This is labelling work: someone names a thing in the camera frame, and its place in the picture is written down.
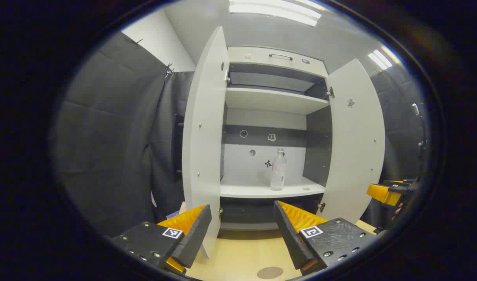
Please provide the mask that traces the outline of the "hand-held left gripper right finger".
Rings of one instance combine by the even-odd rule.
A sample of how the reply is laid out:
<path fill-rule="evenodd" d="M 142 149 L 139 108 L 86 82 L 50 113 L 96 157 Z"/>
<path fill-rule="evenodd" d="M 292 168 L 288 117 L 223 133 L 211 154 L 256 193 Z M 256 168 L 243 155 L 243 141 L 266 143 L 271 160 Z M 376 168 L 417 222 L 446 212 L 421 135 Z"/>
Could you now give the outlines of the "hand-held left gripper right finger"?
<path fill-rule="evenodd" d="M 328 221 L 283 201 L 274 202 L 274 218 L 294 268 L 303 276 L 339 264 L 377 239 L 346 219 Z"/>

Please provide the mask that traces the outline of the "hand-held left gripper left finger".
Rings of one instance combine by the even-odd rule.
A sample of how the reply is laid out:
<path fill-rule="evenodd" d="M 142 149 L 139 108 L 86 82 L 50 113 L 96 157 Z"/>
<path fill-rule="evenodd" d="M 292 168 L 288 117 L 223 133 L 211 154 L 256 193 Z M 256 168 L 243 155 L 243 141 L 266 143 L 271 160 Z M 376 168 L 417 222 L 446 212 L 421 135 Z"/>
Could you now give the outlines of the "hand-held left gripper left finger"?
<path fill-rule="evenodd" d="M 211 221 L 210 205 L 202 205 L 159 223 L 141 222 L 110 241 L 155 270 L 183 276 L 192 267 Z"/>

